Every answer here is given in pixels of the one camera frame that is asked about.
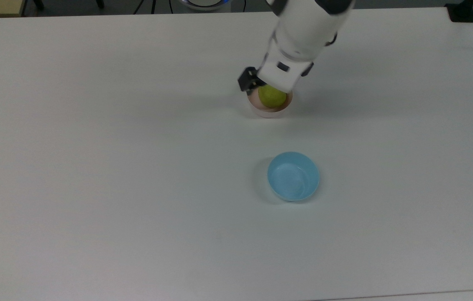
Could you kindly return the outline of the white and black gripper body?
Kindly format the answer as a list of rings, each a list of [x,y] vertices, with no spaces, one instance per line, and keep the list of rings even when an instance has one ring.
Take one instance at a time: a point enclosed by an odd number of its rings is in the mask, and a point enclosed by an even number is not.
[[[257,70],[257,77],[279,91],[290,93],[301,77],[309,73],[314,60],[292,60],[278,51],[268,51]]]

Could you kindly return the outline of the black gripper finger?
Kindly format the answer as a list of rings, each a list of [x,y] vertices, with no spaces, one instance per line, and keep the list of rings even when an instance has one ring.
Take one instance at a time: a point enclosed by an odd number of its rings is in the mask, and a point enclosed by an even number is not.
[[[266,83],[261,80],[258,76],[258,70],[253,67],[249,66],[246,67],[242,74],[238,78],[238,85],[240,91],[242,92],[253,92],[255,89],[259,87],[266,86]]]

